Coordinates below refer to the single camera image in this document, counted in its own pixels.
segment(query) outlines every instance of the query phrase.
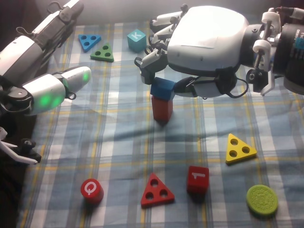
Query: blue cube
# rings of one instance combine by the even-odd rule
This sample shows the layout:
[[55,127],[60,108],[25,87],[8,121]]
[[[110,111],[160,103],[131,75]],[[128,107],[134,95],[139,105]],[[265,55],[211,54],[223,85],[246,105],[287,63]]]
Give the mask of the blue cube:
[[170,101],[174,98],[174,85],[175,82],[160,78],[160,77],[155,77],[153,80],[153,83],[151,85],[151,91],[150,94],[155,96],[156,98],[165,100],[165,101]]
[[135,52],[144,50],[147,46],[146,35],[140,30],[134,30],[128,35],[129,48]]

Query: triangle block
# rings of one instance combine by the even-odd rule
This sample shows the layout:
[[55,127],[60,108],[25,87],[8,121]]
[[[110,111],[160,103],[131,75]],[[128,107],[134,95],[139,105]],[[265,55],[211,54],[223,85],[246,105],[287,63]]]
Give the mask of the triangle block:
[[100,35],[80,34],[80,35],[78,35],[78,39],[79,39],[79,42],[80,42],[84,52],[87,52],[101,40],[101,36]]
[[106,62],[114,62],[112,49],[109,43],[103,45],[101,49],[96,50],[94,53],[90,55],[91,59],[106,61]]
[[173,193],[163,184],[163,182],[151,173],[146,189],[142,195],[142,208],[152,207],[165,203],[174,202]]
[[257,155],[255,148],[244,143],[233,134],[229,134],[226,153],[226,164],[253,158]]

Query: tablecloth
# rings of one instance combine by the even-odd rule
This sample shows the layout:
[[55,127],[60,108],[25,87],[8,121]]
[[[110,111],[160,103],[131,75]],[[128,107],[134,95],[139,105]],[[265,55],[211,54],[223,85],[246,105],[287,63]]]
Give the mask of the tablecloth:
[[[19,207],[18,227],[26,228],[301,228],[304,227],[304,100],[276,80],[266,96],[252,90],[238,99],[175,96],[167,125],[154,121],[150,87],[140,79],[127,34],[149,23],[79,26],[59,50],[50,73],[88,66],[92,79],[77,93],[38,115],[33,140],[41,163],[29,166]],[[79,34],[102,40],[84,53]],[[110,42],[114,62],[90,59]],[[245,78],[243,67],[237,73]],[[167,67],[156,74],[173,81],[185,75]],[[238,83],[233,93],[245,89]],[[227,166],[232,133],[257,150],[257,157]],[[202,202],[186,192],[190,165],[209,168],[209,189]],[[175,202],[141,209],[140,200],[154,172],[175,194]],[[104,198],[87,207],[80,186],[97,179]],[[274,218],[254,217],[246,205],[256,184],[278,196]]]

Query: red cylinder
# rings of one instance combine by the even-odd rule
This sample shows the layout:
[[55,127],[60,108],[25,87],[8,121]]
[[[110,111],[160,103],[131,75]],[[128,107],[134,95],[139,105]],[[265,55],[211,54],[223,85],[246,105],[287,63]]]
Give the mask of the red cylinder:
[[93,178],[87,179],[80,188],[81,194],[85,200],[92,204],[99,203],[104,197],[104,190],[100,183]]

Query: yellow triangle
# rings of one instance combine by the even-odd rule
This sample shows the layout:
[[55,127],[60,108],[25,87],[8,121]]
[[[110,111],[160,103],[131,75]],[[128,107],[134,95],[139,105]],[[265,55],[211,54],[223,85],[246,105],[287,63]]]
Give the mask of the yellow triangle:
[[227,143],[226,163],[231,164],[241,160],[255,157],[257,151],[255,148],[244,143],[233,134],[229,134]]

